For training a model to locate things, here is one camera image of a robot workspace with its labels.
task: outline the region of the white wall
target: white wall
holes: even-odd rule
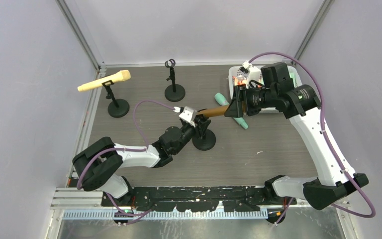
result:
[[[54,0],[0,1],[0,239],[44,236],[95,76]]]
[[[382,1],[335,1],[302,62],[320,81],[326,119],[341,150],[370,180],[364,189],[377,216],[355,219],[359,238],[382,238]],[[350,202],[356,211],[370,212],[357,193]]]
[[[323,1],[67,2],[105,64],[146,64],[170,58],[182,63],[239,62],[264,51],[294,55]]]

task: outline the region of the yellow microphone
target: yellow microphone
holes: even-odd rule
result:
[[[88,83],[82,84],[77,87],[78,91],[88,91],[97,87],[102,86],[103,83],[107,81],[112,81],[112,82],[118,82],[118,81],[127,81],[131,78],[131,74],[129,73],[128,70],[122,70],[119,71],[118,73],[115,73],[110,76],[106,76],[103,78],[100,78],[95,81],[90,81]]]

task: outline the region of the aluminum frame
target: aluminum frame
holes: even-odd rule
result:
[[[86,52],[87,56],[90,58],[90,61],[94,65],[96,69],[99,69],[97,79],[104,77],[106,75],[107,68],[114,67],[141,67],[141,66],[163,66],[163,63],[156,64],[140,64],[140,65],[104,65],[104,61],[100,64],[93,54],[93,51],[89,47],[89,44],[86,41],[80,27],[78,26],[70,8],[68,7],[65,0],[56,0],[59,5],[61,12],[67,18],[69,25],[71,26],[74,34],[77,36],[81,46]],[[330,6],[334,0],[324,0],[320,10],[318,11],[311,27],[309,28],[304,40],[302,41],[298,51],[295,55],[296,59],[299,59],[305,49],[307,48],[312,36],[316,32],[316,30],[320,27],[320,24],[324,17],[326,16]],[[197,65],[240,65],[241,62],[200,62],[200,63],[178,63],[177,65],[182,66],[197,66]],[[90,93],[90,98],[88,102],[88,106],[85,110],[85,117],[83,121],[83,126],[80,131],[79,139],[77,141],[77,147],[75,149],[75,154],[81,152],[88,146],[90,133],[93,127],[94,118],[96,115],[97,104],[101,94],[101,88],[93,89]],[[72,176],[78,176],[73,166],[70,167],[70,173],[67,175],[67,178],[71,178]],[[84,192],[79,191],[76,188],[57,188],[55,191],[54,199],[52,201],[52,205],[50,208],[50,216],[48,220],[48,230],[46,233],[46,239],[56,239],[59,233],[59,229],[62,222],[62,216],[65,209],[101,209],[100,205],[102,197],[102,191],[93,191],[93,192]],[[343,205],[345,207],[349,207],[350,205],[341,201],[338,203],[339,205]],[[264,206],[265,208],[278,208],[281,205],[270,205]],[[307,201],[297,200],[296,205],[291,205],[291,207],[311,207]],[[354,230],[354,226],[352,224],[351,218],[349,214],[343,212],[341,210],[337,210],[337,214],[339,215],[339,220],[342,225],[342,229],[344,231],[345,237],[352,239],[357,238],[356,232]]]

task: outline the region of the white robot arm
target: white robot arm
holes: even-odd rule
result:
[[[344,159],[326,125],[325,130],[339,157],[343,159],[345,170],[341,170],[337,164],[322,135],[321,104],[312,87],[302,85],[295,88],[293,80],[289,77],[287,65],[282,62],[262,69],[244,63],[241,71],[245,70],[252,73],[250,74],[252,78],[250,80],[247,78],[247,83],[251,80],[258,82],[261,72],[264,85],[262,87],[252,87],[251,84],[235,86],[232,102],[227,108],[222,106],[200,112],[189,107],[176,108],[175,111],[181,113],[182,127],[169,127],[159,140],[148,148],[115,144],[109,137],[104,137],[78,154],[73,159],[73,165],[81,174],[91,158],[102,150],[114,148],[113,151],[103,154],[102,160],[93,163],[92,167],[84,173],[82,180],[84,190],[101,189],[119,199],[131,190],[131,186],[124,177],[114,174],[117,169],[133,166],[163,167],[171,162],[172,155],[178,154],[191,139],[196,146],[195,139],[204,138],[211,122],[209,117],[224,115],[240,118],[243,113],[253,116],[257,115],[261,109],[270,107],[275,107],[282,112],[299,132],[314,161],[318,176],[291,178],[279,175],[265,182],[263,189],[265,197],[305,199],[313,208],[321,210],[356,190],[346,178],[344,171],[348,172],[360,187],[368,184],[366,175],[356,173]]]
[[[241,71],[253,73],[254,66],[244,62]],[[365,174],[357,174],[353,167],[345,160],[336,141],[325,126],[327,135],[333,148],[343,159],[345,170],[341,170],[330,148],[328,147],[320,127],[320,99],[314,89],[308,85],[297,88],[289,77],[287,65],[276,63],[261,69],[264,86],[251,87],[235,86],[234,96],[229,108],[225,112],[227,117],[242,117],[256,115],[261,109],[275,107],[284,113],[291,124],[296,128],[304,141],[308,152],[317,170],[317,177],[291,178],[279,175],[265,182],[266,194],[272,197],[295,197],[307,200],[312,207],[321,210],[335,201],[355,191],[355,187],[345,176],[344,171],[352,175],[355,182],[363,187],[368,184]]]
[[[180,113],[182,127],[169,127],[159,140],[149,146],[125,146],[113,143],[109,137],[103,137],[90,145],[73,159],[77,173],[81,174],[82,188],[85,191],[100,189],[115,198],[121,198],[131,190],[125,177],[117,176],[120,168],[144,166],[148,168],[163,167],[173,160],[172,155],[178,154],[192,139],[194,146],[204,142],[205,133],[211,120],[190,107],[175,107]],[[100,159],[91,162],[96,155]]]

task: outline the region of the brown stick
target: brown stick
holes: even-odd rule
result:
[[[229,107],[229,105],[225,105],[225,106],[220,106],[220,107],[216,107],[216,108],[203,110],[203,111],[198,112],[197,115],[203,115],[206,118],[215,117],[215,116],[222,116],[225,114],[228,107]]]

